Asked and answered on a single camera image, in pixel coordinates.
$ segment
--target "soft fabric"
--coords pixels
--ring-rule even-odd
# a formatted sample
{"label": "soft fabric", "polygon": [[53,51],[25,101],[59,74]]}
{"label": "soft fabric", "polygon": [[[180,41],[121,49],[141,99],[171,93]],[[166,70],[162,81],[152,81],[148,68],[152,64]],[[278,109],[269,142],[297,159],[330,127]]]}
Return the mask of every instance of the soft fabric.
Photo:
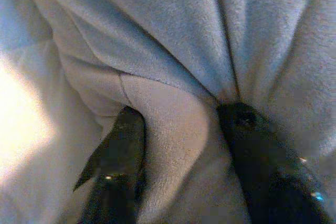
{"label": "soft fabric", "polygon": [[[139,223],[249,222],[215,112],[218,104],[237,100],[279,124],[288,145],[308,160],[336,200],[334,0],[34,2],[52,29],[61,64],[58,71],[64,71],[93,113],[91,119],[104,127],[102,134],[125,105],[145,117],[150,179]],[[56,57],[48,51],[37,55]],[[64,95],[57,88],[49,92]],[[70,109],[77,101],[68,102],[66,113],[76,116]],[[84,133],[88,120],[77,118],[86,139],[94,137]],[[63,146],[81,141],[76,127],[64,131],[74,135],[64,139]],[[71,217],[64,210],[71,183],[93,145],[82,141],[83,155],[69,178],[32,182],[46,186],[54,181],[59,187],[50,195],[57,191],[62,200],[54,208],[51,204],[29,208],[20,202],[28,221],[55,223],[62,212],[60,222]],[[57,150],[67,157],[73,152],[79,150]],[[57,162],[69,172],[69,162]],[[34,192],[22,196],[7,190],[7,195],[20,201],[37,195]],[[37,201],[54,202],[50,195]],[[48,220],[43,215],[47,212]]]}
{"label": "soft fabric", "polygon": [[65,216],[101,131],[66,80],[33,0],[0,0],[0,223]]}

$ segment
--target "black object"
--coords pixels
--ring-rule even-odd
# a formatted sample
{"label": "black object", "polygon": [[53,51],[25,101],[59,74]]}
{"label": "black object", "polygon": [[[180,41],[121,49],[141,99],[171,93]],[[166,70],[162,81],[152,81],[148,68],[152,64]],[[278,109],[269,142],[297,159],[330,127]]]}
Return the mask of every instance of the black object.
{"label": "black object", "polygon": [[252,223],[336,223],[321,183],[273,124],[243,103],[218,114]]}
{"label": "black object", "polygon": [[144,184],[145,124],[125,107],[89,158],[74,190],[96,177],[79,223],[135,223]]}

